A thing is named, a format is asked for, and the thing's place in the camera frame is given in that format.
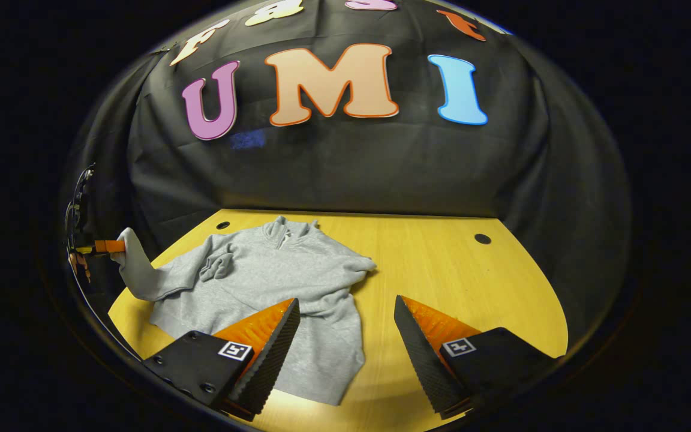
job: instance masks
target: gray sweatshirt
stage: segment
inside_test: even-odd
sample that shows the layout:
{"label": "gray sweatshirt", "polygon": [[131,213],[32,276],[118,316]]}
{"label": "gray sweatshirt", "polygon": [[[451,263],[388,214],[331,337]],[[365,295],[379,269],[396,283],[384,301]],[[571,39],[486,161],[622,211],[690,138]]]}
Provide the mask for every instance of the gray sweatshirt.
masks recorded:
{"label": "gray sweatshirt", "polygon": [[136,298],[155,301],[151,323],[177,339],[214,334],[266,307],[298,298],[300,325],[277,378],[280,391],[338,405],[364,364],[362,322],[351,285],[375,263],[313,224],[276,221],[201,246],[154,269],[132,229],[112,257]]}

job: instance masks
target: blue letter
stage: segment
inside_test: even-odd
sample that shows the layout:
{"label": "blue letter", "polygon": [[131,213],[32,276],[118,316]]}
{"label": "blue letter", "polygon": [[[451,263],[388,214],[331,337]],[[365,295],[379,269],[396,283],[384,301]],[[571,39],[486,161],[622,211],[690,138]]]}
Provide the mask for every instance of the blue letter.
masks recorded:
{"label": "blue letter", "polygon": [[464,125],[487,123],[487,115],[476,99],[474,77],[471,76],[471,72],[476,70],[474,65],[447,55],[430,55],[428,61],[439,66],[441,81],[444,82],[446,101],[439,107],[439,115]]}

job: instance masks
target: yellow letter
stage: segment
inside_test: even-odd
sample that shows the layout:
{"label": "yellow letter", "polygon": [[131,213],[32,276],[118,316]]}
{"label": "yellow letter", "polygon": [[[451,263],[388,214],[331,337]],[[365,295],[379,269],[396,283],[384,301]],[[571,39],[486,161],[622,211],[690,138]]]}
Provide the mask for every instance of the yellow letter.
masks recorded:
{"label": "yellow letter", "polygon": [[265,8],[258,9],[255,15],[251,16],[244,25],[260,24],[269,19],[274,19],[274,17],[292,16],[302,11],[300,3],[302,3],[302,0],[282,0],[282,2],[267,5]]}
{"label": "yellow letter", "polygon": [[351,117],[391,117],[398,105],[391,100],[386,75],[390,47],[381,44],[349,46],[334,68],[329,69],[307,49],[290,49],[266,58],[266,65],[277,69],[277,112],[271,115],[274,126],[303,123],[311,110],[300,103],[305,91],[325,117],[335,114],[340,98],[351,86],[351,100],[343,107]]}
{"label": "yellow letter", "polygon": [[177,63],[179,63],[181,60],[183,60],[186,57],[189,57],[189,55],[194,54],[194,52],[197,51],[197,44],[203,44],[206,42],[217,30],[218,28],[223,27],[224,25],[228,24],[228,21],[230,19],[224,19],[221,22],[218,22],[216,25],[213,25],[212,27],[208,28],[207,30],[199,33],[196,36],[193,36],[192,38],[188,39],[186,41],[186,44],[183,46],[183,49],[181,49],[181,52],[178,53],[178,57],[175,58],[175,60],[170,63],[170,66],[175,66]]}

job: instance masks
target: wooden table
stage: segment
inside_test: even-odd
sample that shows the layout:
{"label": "wooden table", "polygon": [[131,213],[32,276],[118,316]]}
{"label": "wooden table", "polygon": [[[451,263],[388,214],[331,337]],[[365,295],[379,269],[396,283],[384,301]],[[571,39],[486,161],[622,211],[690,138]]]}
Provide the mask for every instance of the wooden table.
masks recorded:
{"label": "wooden table", "polygon": [[[351,288],[362,317],[365,364],[338,407],[271,392],[251,424],[261,430],[427,430],[442,421],[414,374],[393,320],[396,295],[457,317],[481,331],[505,326],[549,356],[567,352],[567,322],[553,288],[534,260],[497,219],[223,209],[154,260],[160,267],[205,241],[266,224],[319,220],[320,229],[372,257],[378,269]],[[217,224],[230,226],[218,230]],[[477,233],[490,244],[475,240]],[[173,341],[148,323],[153,304],[125,289],[110,317],[127,342],[148,358]]]}

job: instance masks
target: zipper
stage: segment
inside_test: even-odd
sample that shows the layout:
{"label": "zipper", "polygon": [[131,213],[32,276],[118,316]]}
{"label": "zipper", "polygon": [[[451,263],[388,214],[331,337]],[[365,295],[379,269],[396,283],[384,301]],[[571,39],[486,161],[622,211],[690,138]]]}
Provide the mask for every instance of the zipper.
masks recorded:
{"label": "zipper", "polygon": [[287,241],[288,238],[292,237],[293,233],[290,232],[290,230],[286,230],[284,232],[284,235],[282,236],[281,240],[279,240],[279,244],[277,245],[277,249],[281,249],[285,241]]}

